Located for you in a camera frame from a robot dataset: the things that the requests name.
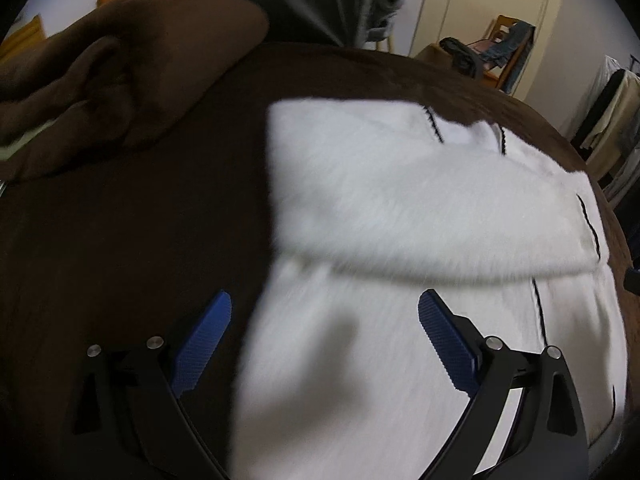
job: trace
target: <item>black stitching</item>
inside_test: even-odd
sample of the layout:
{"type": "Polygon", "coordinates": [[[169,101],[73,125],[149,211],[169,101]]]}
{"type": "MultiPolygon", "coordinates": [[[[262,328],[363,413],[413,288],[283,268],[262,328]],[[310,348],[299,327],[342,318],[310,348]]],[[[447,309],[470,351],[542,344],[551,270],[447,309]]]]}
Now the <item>black stitching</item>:
{"type": "Polygon", "coordinates": [[[536,279],[532,278],[531,283],[533,284],[533,292],[536,295],[536,303],[538,304],[538,319],[540,320],[540,335],[542,336],[542,341],[546,346],[549,346],[549,342],[546,340],[546,327],[545,327],[545,314],[542,312],[542,302],[540,301],[540,292],[538,291],[538,284],[536,283],[536,279]]]}
{"type": "Polygon", "coordinates": [[[502,139],[500,140],[500,152],[503,155],[506,155],[507,154],[507,136],[504,133],[504,128],[500,126],[500,124],[498,124],[498,128],[500,128],[500,131],[502,132],[502,139]]]}
{"type": "Polygon", "coordinates": [[[433,117],[433,113],[431,112],[431,109],[427,108],[426,106],[424,106],[423,108],[424,108],[424,111],[427,112],[427,115],[429,116],[431,127],[433,128],[433,133],[436,134],[436,137],[438,137],[438,140],[440,141],[440,143],[444,144],[444,140],[442,139],[442,135],[440,134],[440,130],[438,129],[438,125],[436,124],[436,119],[435,117],[433,117]]]}
{"type": "Polygon", "coordinates": [[[603,430],[598,434],[598,436],[596,438],[594,438],[591,443],[589,444],[589,448],[591,448],[591,446],[593,446],[593,444],[595,444],[597,441],[600,440],[600,438],[606,433],[606,431],[609,429],[609,427],[613,424],[613,419],[616,418],[616,387],[612,386],[612,398],[613,398],[613,412],[611,413],[611,419],[609,420],[609,422],[607,423],[607,425],[603,428],[603,430]]]}
{"type": "Polygon", "coordinates": [[[580,198],[580,195],[576,195],[578,197],[578,200],[580,201],[580,205],[582,206],[582,214],[584,215],[584,219],[587,221],[587,225],[589,226],[589,229],[591,229],[591,234],[593,234],[593,241],[596,244],[596,253],[598,253],[598,260],[601,259],[600,256],[600,242],[598,241],[598,234],[596,233],[596,229],[593,228],[593,226],[591,225],[591,222],[589,222],[589,216],[587,215],[587,208],[584,205],[584,201],[580,198]]]}

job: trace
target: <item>light green cloth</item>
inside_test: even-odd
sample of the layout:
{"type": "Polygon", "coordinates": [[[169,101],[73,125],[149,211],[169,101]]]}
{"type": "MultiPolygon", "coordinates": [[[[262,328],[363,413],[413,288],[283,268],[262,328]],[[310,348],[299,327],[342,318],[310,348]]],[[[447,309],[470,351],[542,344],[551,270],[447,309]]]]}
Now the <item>light green cloth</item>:
{"type": "Polygon", "coordinates": [[[40,126],[36,126],[35,128],[26,131],[22,134],[21,137],[15,139],[14,142],[11,142],[7,146],[0,146],[0,160],[8,160],[15,152],[17,152],[21,147],[23,147],[28,142],[31,142],[38,134],[42,133],[44,130],[49,128],[58,118],[50,119],[45,123],[42,123],[40,126]]]}

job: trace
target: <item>silver screw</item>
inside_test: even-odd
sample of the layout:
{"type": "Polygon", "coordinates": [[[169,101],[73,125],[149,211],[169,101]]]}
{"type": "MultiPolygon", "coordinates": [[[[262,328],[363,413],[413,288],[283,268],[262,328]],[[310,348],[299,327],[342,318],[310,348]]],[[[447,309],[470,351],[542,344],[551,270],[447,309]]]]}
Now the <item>silver screw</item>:
{"type": "Polygon", "coordinates": [[[500,350],[504,346],[502,339],[493,335],[485,339],[484,342],[491,350],[500,350]]]}
{"type": "Polygon", "coordinates": [[[164,344],[164,339],[155,335],[146,340],[146,347],[150,350],[158,350],[164,344]]]}
{"type": "Polygon", "coordinates": [[[557,346],[550,346],[546,349],[546,353],[549,354],[549,357],[552,359],[559,359],[562,357],[562,352],[557,346]]]}
{"type": "Polygon", "coordinates": [[[100,355],[100,352],[102,352],[102,348],[100,348],[100,345],[91,345],[86,349],[86,354],[89,357],[97,357],[98,355],[100,355]]]}

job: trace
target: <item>white fleece fabric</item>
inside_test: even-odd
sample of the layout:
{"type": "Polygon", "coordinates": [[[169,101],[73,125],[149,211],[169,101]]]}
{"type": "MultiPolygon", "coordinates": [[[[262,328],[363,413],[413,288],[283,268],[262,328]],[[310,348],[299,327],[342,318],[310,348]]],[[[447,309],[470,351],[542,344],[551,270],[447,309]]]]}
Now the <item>white fleece fabric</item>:
{"type": "Polygon", "coordinates": [[[268,124],[278,256],[238,371],[232,477],[419,478],[468,402],[418,322],[430,287],[510,348],[562,349],[599,465],[626,343],[588,178],[415,104],[279,102],[268,124]]]}

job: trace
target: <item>ribbed blue rubber pad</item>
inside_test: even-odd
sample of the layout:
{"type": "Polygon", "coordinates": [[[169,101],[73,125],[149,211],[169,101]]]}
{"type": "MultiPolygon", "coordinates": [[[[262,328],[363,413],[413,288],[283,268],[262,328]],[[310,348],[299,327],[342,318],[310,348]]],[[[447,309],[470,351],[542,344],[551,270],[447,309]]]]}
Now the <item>ribbed blue rubber pad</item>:
{"type": "Polygon", "coordinates": [[[473,397],[479,388],[476,358],[428,290],[418,302],[418,318],[455,389],[473,397]]]}
{"type": "Polygon", "coordinates": [[[171,389],[177,399],[193,390],[231,321],[231,296],[219,292],[193,327],[174,359],[171,389]]]}

